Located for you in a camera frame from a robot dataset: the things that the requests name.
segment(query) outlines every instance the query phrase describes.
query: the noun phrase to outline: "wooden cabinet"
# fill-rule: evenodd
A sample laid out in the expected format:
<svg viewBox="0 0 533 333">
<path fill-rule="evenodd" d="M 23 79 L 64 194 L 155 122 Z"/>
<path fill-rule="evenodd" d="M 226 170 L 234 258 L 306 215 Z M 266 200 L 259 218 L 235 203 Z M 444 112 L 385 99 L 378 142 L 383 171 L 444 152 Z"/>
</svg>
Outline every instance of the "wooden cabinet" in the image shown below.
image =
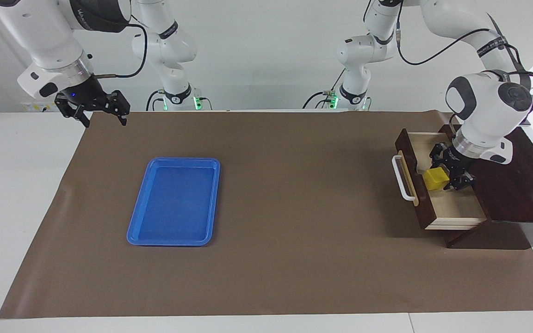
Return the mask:
<svg viewBox="0 0 533 333">
<path fill-rule="evenodd" d="M 422 173 L 431 166 L 429 152 L 448 142 L 450 127 L 439 133 L 403 129 L 396 150 L 404 160 L 403 179 L 414 196 L 422 229 L 442 230 L 449 248 L 527 249 L 533 246 L 533 144 L 521 128 L 507 136 L 514 143 L 509 165 L 478 160 L 470 168 L 473 187 L 427 191 Z"/>
</svg>

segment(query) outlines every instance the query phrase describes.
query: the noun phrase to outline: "black cable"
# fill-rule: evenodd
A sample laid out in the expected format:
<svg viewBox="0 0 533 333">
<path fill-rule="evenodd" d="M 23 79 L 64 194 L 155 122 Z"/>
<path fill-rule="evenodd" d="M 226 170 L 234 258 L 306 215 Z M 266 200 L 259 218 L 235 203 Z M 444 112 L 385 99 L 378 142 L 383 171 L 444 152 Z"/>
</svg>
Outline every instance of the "black cable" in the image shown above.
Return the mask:
<svg viewBox="0 0 533 333">
<path fill-rule="evenodd" d="M 163 102 L 163 99 L 154 99 L 154 102 L 152 103 L 152 111 L 155 111 L 155 103 L 156 103 L 157 101 L 161 101 L 161 102 Z"/>
<path fill-rule="evenodd" d="M 200 100 L 201 101 L 208 101 L 209 102 L 209 107 L 211 108 L 211 110 L 213 110 L 213 104 L 211 104 L 211 99 L 208 99 L 207 97 L 201 97 Z"/>
<path fill-rule="evenodd" d="M 366 22 L 366 15 L 367 15 L 367 11 L 370 10 L 370 4 L 372 4 L 372 0 L 370 0 L 370 2 L 367 3 L 366 12 L 363 13 L 363 23 Z"/>
<path fill-rule="evenodd" d="M 400 26 L 400 15 L 402 14 L 402 6 L 404 5 L 404 1 L 400 3 L 400 9 L 398 10 L 398 19 L 396 20 L 397 22 L 397 25 L 398 27 Z M 457 40 L 454 40 L 453 42 L 451 42 L 448 46 L 444 47 L 441 51 L 435 53 L 435 55 L 432 55 L 430 58 L 428 59 L 425 59 L 421 62 L 410 62 L 408 60 L 406 60 L 404 58 L 404 55 L 402 55 L 402 50 L 400 50 L 400 43 L 397 44 L 398 46 L 398 54 L 400 55 L 400 57 L 402 58 L 402 60 L 409 64 L 409 65 L 413 65 L 413 66 L 418 66 L 418 65 L 422 65 L 432 59 L 434 59 L 435 57 L 437 57 L 438 55 L 444 53 L 445 51 L 447 51 L 450 47 L 452 47 L 453 45 L 455 45 L 457 42 L 463 40 L 464 38 L 466 38 L 467 36 L 470 36 L 472 34 L 476 34 L 476 32 L 481 32 L 481 31 L 490 31 L 490 29 L 487 29 L 487 28 L 480 28 L 480 29 L 476 29 L 476 30 L 472 30 L 470 32 L 468 32 L 467 34 L 461 36 L 460 38 L 458 38 Z"/>
<path fill-rule="evenodd" d="M 335 84 L 332 85 L 332 88 L 331 88 L 330 90 L 332 90 L 332 91 L 335 90 L 335 86 L 336 86 L 336 84 L 339 83 L 339 80 L 341 79 L 341 76 L 342 76 L 342 74 L 345 72 L 345 70 L 347 70 L 347 68 L 343 68 L 343 69 L 341 70 L 341 74 L 339 74 L 339 77 L 336 79 Z"/>
<path fill-rule="evenodd" d="M 513 72 L 506 73 L 507 75 L 512 74 L 526 74 L 527 76 L 533 77 L 533 72 L 528 72 L 527 70 L 514 70 Z"/>
<path fill-rule="evenodd" d="M 142 25 L 134 25 L 134 24 L 131 23 L 131 24 L 127 25 L 127 27 L 136 27 L 136 28 L 140 28 L 143 31 L 143 36 L 145 38 L 145 46 L 143 48 L 143 58 L 141 59 L 141 65 L 139 66 L 139 68 L 134 73 L 127 74 L 127 75 L 117 75 L 116 76 L 117 78 L 123 78 L 123 79 L 124 78 L 132 78 L 136 74 L 139 74 L 139 72 L 141 72 L 141 70 L 143 69 L 143 66 L 145 65 L 145 59 L 148 56 L 148 32 L 145 31 L 145 28 Z"/>
<path fill-rule="evenodd" d="M 455 114 L 452 114 L 452 116 L 450 117 L 450 121 L 448 122 L 448 125 L 450 125 L 450 129 L 451 129 L 453 134 L 456 133 L 455 128 L 453 128 L 453 119 L 454 118 L 455 118 Z"/>
<path fill-rule="evenodd" d="M 522 65 L 522 60 L 520 58 L 520 51 L 518 50 L 517 47 L 511 45 L 511 44 L 504 44 L 506 47 L 509 47 L 510 49 L 514 49 L 515 51 L 515 58 L 517 59 L 518 61 L 518 64 Z"/>
<path fill-rule="evenodd" d="M 494 71 L 492 69 L 486 69 L 486 70 L 483 70 L 482 72 L 495 74 L 499 78 L 499 82 L 505 82 L 505 75 L 503 75 L 503 74 L 501 74 L 499 72 L 496 72 L 496 71 Z"/>
<path fill-rule="evenodd" d="M 156 93 L 160 93 L 159 91 L 154 91 L 148 98 L 148 103 L 145 105 L 145 111 L 149 111 L 149 104 L 152 103 L 152 98 L 156 95 Z"/>
<path fill-rule="evenodd" d="M 139 21 L 138 18 L 135 17 L 135 15 L 131 15 L 131 17 L 132 17 L 135 21 L 139 22 L 140 25 L 144 25 L 141 21 Z"/>
<path fill-rule="evenodd" d="M 305 101 L 305 104 L 304 106 L 302 106 L 302 108 L 305 108 L 307 106 L 307 104 L 314 99 L 314 97 L 316 96 L 319 96 L 319 95 L 324 95 L 324 92 L 323 91 L 320 91 L 320 92 L 317 92 L 315 94 L 313 94 L 312 96 L 309 97 L 309 99 L 307 99 L 307 101 Z"/>
<path fill-rule="evenodd" d="M 320 103 L 322 103 L 322 108 L 324 107 L 324 104 L 326 104 L 326 99 L 322 99 L 322 101 L 319 101 L 317 104 L 316 104 L 316 107 L 315 108 L 318 108 L 318 105 L 320 105 Z"/>
</svg>

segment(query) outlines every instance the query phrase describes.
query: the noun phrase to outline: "white handle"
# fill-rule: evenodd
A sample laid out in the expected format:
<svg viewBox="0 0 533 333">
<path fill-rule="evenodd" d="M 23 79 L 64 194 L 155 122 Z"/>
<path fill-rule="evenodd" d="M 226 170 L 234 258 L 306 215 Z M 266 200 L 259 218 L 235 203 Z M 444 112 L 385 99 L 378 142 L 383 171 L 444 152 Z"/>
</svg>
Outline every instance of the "white handle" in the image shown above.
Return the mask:
<svg viewBox="0 0 533 333">
<path fill-rule="evenodd" d="M 396 173 L 396 180 L 398 181 L 398 187 L 400 187 L 400 193 L 402 194 L 402 198 L 405 200 L 408 200 L 409 202 L 414 202 L 416 200 L 416 197 L 409 196 L 409 194 L 406 192 L 406 188 L 404 188 L 404 181 L 402 180 L 402 176 L 400 176 L 400 170 L 398 170 L 398 160 L 401 160 L 402 156 L 399 154 L 394 155 L 392 158 L 392 166 L 394 167 L 394 173 Z"/>
</svg>

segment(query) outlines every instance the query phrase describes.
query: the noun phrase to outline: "power outlet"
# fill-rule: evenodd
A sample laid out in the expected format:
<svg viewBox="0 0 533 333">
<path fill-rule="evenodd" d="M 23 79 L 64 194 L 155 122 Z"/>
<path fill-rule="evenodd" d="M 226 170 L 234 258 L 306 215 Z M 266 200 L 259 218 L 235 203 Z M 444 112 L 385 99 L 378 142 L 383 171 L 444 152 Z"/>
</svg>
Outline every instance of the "power outlet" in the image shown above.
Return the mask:
<svg viewBox="0 0 533 333">
<path fill-rule="evenodd" d="M 58 112 L 59 109 L 53 102 L 33 102 L 33 103 L 22 103 L 22 107 L 26 112 Z"/>
</svg>

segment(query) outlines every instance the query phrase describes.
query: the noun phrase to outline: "brown paper mat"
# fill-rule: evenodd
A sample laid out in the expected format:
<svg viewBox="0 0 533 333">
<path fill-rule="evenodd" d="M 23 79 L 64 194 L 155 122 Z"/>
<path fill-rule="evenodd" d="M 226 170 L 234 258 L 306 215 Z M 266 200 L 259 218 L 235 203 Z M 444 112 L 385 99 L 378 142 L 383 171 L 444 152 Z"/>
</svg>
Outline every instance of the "brown paper mat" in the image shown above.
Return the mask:
<svg viewBox="0 0 533 333">
<path fill-rule="evenodd" d="M 437 112 L 95 114 L 0 318 L 533 310 L 533 251 L 446 249 L 391 157 Z M 149 160 L 217 158 L 203 248 L 125 234 Z"/>
</svg>

